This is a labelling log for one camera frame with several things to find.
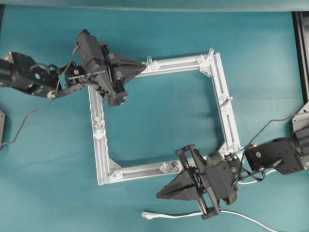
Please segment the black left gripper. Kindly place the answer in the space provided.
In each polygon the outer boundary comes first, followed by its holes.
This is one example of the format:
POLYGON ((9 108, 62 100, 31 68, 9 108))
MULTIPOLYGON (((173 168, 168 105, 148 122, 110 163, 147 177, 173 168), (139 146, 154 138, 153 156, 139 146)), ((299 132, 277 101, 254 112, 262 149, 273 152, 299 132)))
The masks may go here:
POLYGON ((99 58, 92 58, 84 69, 88 75, 87 84, 92 86, 109 106, 126 103, 127 92, 124 85, 146 69, 142 62, 122 55, 109 53, 106 42, 99 43, 99 58))

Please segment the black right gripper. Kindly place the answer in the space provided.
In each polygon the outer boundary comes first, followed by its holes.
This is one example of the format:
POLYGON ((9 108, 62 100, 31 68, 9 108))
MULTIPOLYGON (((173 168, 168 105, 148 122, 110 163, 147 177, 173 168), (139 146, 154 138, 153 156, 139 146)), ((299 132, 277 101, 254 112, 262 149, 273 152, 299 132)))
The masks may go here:
POLYGON ((210 181, 206 177, 207 162, 195 149, 194 144, 176 151, 183 170, 157 194, 158 199, 196 200, 203 219, 220 214, 219 201, 215 197, 210 181))

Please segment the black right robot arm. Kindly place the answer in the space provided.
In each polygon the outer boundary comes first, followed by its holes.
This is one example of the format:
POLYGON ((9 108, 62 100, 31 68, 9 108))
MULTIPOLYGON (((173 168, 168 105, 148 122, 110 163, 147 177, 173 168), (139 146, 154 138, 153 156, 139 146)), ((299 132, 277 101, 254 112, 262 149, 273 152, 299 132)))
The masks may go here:
POLYGON ((182 171, 157 194, 158 199, 193 201, 199 204, 202 218, 220 214, 220 201, 226 205, 237 199, 238 181, 273 168, 281 174, 292 174, 307 169, 309 160, 309 130, 294 132, 290 137, 277 138, 260 145, 249 145, 244 149, 250 171, 243 168, 237 155, 221 156, 212 152, 206 158, 194 144, 176 150, 182 171))

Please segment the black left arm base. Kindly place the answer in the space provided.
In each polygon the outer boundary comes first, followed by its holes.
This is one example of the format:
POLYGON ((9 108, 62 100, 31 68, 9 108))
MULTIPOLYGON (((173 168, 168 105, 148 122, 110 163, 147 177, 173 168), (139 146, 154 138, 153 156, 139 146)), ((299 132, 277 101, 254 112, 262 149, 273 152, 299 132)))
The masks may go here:
POLYGON ((0 109, 0 149, 2 149, 2 143, 4 138, 6 114, 0 109))

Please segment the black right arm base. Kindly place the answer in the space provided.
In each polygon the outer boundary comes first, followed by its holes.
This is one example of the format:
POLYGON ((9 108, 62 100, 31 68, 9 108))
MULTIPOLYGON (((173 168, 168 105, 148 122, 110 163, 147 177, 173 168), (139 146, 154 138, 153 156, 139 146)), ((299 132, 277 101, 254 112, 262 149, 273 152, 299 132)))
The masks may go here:
POLYGON ((309 145, 309 102, 292 119, 294 136, 300 146, 309 145))

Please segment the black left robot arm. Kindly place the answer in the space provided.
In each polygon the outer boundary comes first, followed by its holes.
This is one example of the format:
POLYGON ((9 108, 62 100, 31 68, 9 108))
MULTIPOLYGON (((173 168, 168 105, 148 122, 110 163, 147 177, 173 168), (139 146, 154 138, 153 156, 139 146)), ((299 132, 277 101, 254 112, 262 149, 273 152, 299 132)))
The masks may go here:
POLYGON ((35 62, 31 57, 10 52, 0 61, 0 85, 43 98, 61 98, 84 87, 93 88, 109 106, 126 102, 125 84, 146 70, 142 62, 110 53, 105 42, 99 44, 103 63, 86 68, 70 61, 62 67, 35 62))

